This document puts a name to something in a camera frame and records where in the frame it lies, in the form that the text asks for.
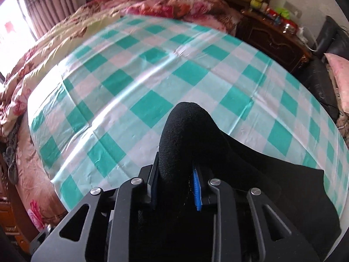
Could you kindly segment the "plaid folded blanket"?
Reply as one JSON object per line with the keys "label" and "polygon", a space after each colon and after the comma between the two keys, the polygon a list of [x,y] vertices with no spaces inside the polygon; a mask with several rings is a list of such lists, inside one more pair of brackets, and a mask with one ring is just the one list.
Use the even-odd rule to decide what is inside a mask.
{"label": "plaid folded blanket", "polygon": [[348,143],[349,143],[349,141],[348,141],[348,129],[349,129],[348,114],[346,114],[342,109],[338,85],[336,83],[332,68],[330,67],[329,64],[327,65],[327,71],[328,71],[329,77],[331,79],[331,83],[332,83],[332,86],[333,86],[333,89],[335,92],[335,97],[337,100],[337,106],[339,109],[339,116],[336,120],[336,126],[337,126],[338,130],[340,131],[340,134],[342,135],[346,145],[348,146]]}

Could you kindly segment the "red floral quilt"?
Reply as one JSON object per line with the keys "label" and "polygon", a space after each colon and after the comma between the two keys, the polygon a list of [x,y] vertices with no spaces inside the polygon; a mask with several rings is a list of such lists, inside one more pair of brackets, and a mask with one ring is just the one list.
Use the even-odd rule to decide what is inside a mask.
{"label": "red floral quilt", "polygon": [[31,140],[28,98],[59,61],[125,14],[187,21],[232,35],[242,18],[228,0],[92,0],[56,24],[18,60],[1,89],[1,141],[6,145],[3,159],[24,213],[38,230],[58,224],[66,209]]}

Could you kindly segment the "yellow lidded jar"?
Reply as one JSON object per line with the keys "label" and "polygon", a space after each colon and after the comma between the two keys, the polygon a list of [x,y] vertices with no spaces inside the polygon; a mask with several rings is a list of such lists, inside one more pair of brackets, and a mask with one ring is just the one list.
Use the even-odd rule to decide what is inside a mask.
{"label": "yellow lidded jar", "polygon": [[260,10],[262,7],[263,0],[251,0],[250,1],[250,7],[256,10]]}

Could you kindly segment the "white power strip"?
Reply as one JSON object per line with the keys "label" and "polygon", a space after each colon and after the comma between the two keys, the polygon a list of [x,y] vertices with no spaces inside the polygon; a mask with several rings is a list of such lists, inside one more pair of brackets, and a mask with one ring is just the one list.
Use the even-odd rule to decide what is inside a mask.
{"label": "white power strip", "polygon": [[297,38],[299,38],[301,42],[303,42],[304,44],[308,44],[308,39],[304,36],[304,31],[304,27],[299,27],[296,31],[296,36]]}

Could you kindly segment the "teal white checkered cloth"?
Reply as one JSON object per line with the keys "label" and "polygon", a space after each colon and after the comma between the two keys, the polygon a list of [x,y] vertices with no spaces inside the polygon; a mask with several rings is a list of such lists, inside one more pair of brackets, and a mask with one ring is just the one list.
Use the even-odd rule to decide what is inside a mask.
{"label": "teal white checkered cloth", "polygon": [[125,16],[89,37],[31,93],[31,138],[67,210],[96,186],[116,188],[154,160],[177,103],[263,154],[324,171],[338,213],[348,148],[316,98],[277,62],[220,31]]}

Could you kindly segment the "green crumpled bag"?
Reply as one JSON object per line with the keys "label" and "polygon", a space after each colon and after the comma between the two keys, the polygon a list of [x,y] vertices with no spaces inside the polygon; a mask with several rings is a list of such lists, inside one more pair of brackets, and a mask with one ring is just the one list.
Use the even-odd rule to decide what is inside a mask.
{"label": "green crumpled bag", "polygon": [[281,16],[282,18],[287,19],[287,20],[290,19],[290,12],[289,12],[289,10],[287,10],[286,8],[277,7],[277,8],[275,9],[275,11],[276,11],[277,14],[278,14],[279,16]]}

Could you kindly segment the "large pink floral pillow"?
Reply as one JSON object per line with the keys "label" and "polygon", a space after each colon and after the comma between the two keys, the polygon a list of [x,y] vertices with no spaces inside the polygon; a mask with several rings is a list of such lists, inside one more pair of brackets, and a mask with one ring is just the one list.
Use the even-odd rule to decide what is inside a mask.
{"label": "large pink floral pillow", "polygon": [[326,59],[333,71],[338,91],[341,99],[341,107],[343,111],[348,114],[348,100],[349,100],[349,69],[348,60],[336,54],[326,53]]}

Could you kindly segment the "wall power outlet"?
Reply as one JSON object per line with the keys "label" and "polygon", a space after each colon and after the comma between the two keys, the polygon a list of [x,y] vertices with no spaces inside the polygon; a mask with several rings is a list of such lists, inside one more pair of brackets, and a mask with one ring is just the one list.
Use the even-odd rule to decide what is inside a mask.
{"label": "wall power outlet", "polygon": [[302,11],[299,8],[297,8],[296,6],[294,6],[292,3],[290,3],[289,1],[285,1],[283,6],[286,10],[288,10],[289,15],[291,17],[297,18],[297,19],[301,18]]}

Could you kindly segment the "black fleece pants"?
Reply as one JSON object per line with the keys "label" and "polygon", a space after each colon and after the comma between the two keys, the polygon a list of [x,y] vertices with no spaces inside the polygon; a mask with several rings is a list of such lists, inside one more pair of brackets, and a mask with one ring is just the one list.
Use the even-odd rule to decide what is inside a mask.
{"label": "black fleece pants", "polygon": [[[340,236],[324,172],[259,153],[178,103],[158,151],[156,204],[136,177],[109,190],[103,261],[324,261]],[[215,194],[197,211],[193,169]]]}

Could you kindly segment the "dark wooden nightstand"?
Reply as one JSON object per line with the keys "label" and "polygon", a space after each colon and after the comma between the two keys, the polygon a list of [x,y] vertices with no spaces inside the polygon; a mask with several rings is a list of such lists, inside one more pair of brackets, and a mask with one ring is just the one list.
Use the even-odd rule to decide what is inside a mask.
{"label": "dark wooden nightstand", "polygon": [[274,21],[251,10],[242,10],[236,38],[255,47],[292,73],[313,59],[299,39]]}

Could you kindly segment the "glass jar with lid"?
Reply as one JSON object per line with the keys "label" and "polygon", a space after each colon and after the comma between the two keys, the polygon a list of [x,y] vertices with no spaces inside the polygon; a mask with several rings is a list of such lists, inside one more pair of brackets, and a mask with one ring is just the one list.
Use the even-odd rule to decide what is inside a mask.
{"label": "glass jar with lid", "polygon": [[295,31],[296,31],[296,28],[292,24],[285,23],[283,25],[283,30],[282,30],[283,34],[288,34],[292,36],[295,34]]}

